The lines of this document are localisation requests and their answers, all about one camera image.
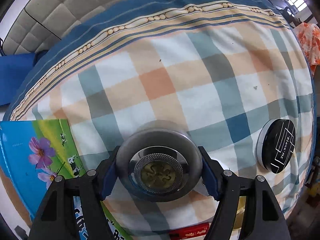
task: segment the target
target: yellow object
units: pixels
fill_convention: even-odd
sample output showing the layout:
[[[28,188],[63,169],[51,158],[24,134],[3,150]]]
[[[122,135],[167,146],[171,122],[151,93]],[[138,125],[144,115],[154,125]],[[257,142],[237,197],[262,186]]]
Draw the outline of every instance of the yellow object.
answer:
[[[150,188],[169,188],[174,183],[175,178],[174,168],[161,161],[148,163],[141,170],[141,180]]]
[[[315,197],[320,193],[320,182],[315,183],[311,189],[309,189],[309,195]]]
[[[233,230],[237,230],[242,226],[244,208],[245,208],[245,199],[246,199],[245,196],[242,196],[239,198],[237,215],[236,215],[235,222],[233,223]]]

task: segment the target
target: flower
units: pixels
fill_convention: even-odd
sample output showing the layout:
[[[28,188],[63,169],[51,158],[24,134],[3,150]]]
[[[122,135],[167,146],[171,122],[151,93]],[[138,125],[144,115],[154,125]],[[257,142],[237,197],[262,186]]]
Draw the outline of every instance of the flower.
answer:
[[[50,143],[51,142],[44,137],[40,138],[39,141],[36,137],[31,137],[29,147],[35,154],[30,154],[28,160],[31,164],[36,164],[36,169],[51,165],[52,160],[50,157],[54,157],[56,152],[50,147]]]
[[[42,170],[45,171],[46,173],[39,172],[38,173],[38,178],[47,183],[47,189],[48,189],[50,184],[51,184],[51,182],[53,182],[54,178],[57,177],[57,173],[56,172],[52,172],[47,167],[43,167]]]

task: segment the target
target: orange cloth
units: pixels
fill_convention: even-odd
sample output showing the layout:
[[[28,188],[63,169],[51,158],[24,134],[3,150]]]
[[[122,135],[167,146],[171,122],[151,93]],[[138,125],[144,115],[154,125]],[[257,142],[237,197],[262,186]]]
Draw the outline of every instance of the orange cloth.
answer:
[[[301,23],[293,31],[297,35],[301,49],[309,62],[313,77],[316,66],[320,65],[320,29],[313,23]]]

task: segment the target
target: bed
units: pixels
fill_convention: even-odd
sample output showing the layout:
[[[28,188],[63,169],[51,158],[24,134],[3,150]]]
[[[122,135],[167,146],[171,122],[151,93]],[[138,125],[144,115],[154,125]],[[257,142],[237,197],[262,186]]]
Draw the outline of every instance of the bed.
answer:
[[[313,94],[296,37],[267,0],[130,0],[56,43],[4,120],[68,119],[87,170],[146,122],[173,121],[237,175],[263,175],[287,218],[315,147]],[[255,156],[262,127],[276,118],[296,128],[295,151],[279,174]],[[136,239],[168,239],[170,230],[210,221],[217,208],[196,191],[143,202],[119,181],[104,203]]]

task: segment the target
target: round black compact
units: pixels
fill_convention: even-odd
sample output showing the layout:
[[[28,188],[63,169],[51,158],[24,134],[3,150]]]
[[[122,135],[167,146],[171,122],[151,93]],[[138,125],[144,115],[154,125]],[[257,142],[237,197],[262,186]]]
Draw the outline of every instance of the round black compact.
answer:
[[[257,159],[265,169],[280,173],[289,163],[296,141],[291,120],[273,119],[262,128],[257,143]]]

